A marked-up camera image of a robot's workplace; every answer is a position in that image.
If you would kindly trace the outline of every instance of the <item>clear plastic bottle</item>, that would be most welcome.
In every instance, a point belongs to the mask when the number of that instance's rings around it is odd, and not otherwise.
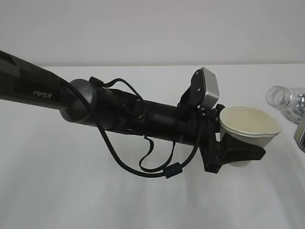
[[[294,124],[305,114],[305,88],[274,86],[266,94],[267,103]]]

